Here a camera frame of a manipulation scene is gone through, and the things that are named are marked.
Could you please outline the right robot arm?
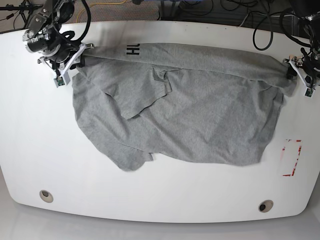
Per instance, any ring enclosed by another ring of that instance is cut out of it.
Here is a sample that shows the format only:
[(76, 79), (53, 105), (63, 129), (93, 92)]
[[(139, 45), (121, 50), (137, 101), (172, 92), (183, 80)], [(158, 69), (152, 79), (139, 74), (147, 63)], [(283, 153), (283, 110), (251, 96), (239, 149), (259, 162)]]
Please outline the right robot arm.
[(81, 3), (87, 20), (83, 33), (77, 39), (74, 39), (75, 32), (72, 30), (61, 32), (62, 24), (74, 14), (74, 0), (45, 1), (22, 36), (27, 51), (40, 53), (42, 56), (37, 62), (46, 64), (58, 78), (62, 77), (61, 71), (66, 69), (67, 65), (71, 70), (85, 66), (85, 58), (80, 50), (89, 32), (92, 15), (87, 2), (83, 0)]

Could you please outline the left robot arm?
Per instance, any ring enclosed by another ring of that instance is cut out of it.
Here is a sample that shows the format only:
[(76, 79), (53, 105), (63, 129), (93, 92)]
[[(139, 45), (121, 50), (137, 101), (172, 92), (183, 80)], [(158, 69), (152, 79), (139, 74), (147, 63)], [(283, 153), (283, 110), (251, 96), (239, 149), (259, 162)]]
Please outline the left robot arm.
[[(279, 26), (283, 33), (293, 42), (302, 46), (301, 68), (306, 73), (306, 87), (314, 90), (320, 83), (320, 2), (318, 0), (291, 0), (291, 7), (280, 14)], [(309, 43), (304, 43), (289, 34), (283, 26), (286, 14), (294, 14), (304, 31), (309, 36)]]

